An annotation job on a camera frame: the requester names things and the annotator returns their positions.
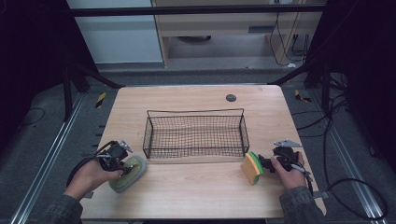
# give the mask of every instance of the white cabinet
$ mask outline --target white cabinet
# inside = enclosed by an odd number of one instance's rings
[[[70,8],[151,7],[149,0],[67,0]],[[81,17],[78,27],[97,64],[162,63],[153,16]]]

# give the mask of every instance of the yellow sponge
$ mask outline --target yellow sponge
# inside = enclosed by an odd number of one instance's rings
[[[259,181],[259,176],[263,173],[263,169],[259,158],[254,154],[254,152],[249,151],[245,155],[244,162],[241,167],[251,185],[254,185]]]

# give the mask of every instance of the hand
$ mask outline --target hand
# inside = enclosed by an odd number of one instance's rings
[[[304,165],[303,154],[301,152],[298,153],[298,162],[301,165]],[[300,171],[291,169],[287,172],[274,157],[271,158],[271,163],[274,165],[274,168],[282,181],[283,187],[285,187],[286,190],[300,186],[306,187],[305,176]]]
[[[108,180],[117,179],[122,171],[109,172],[102,169],[97,159],[87,162],[74,175],[64,194],[80,201],[85,194],[97,189]]]

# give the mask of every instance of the sponge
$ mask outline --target sponge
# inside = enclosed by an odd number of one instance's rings
[[[259,181],[260,174],[264,172],[259,158],[252,151],[249,151],[249,153],[245,155],[241,167],[251,185],[256,184]]]
[[[108,185],[117,193],[123,193],[131,187],[147,170],[146,161],[139,156],[132,156],[123,166],[131,167],[131,171],[118,179],[108,181]]]

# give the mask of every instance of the green sponge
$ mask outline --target green sponge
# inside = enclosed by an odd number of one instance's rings
[[[132,156],[123,166],[132,167],[131,172],[118,179],[108,181],[108,185],[117,193],[123,193],[131,187],[147,170],[146,161],[139,156]]]

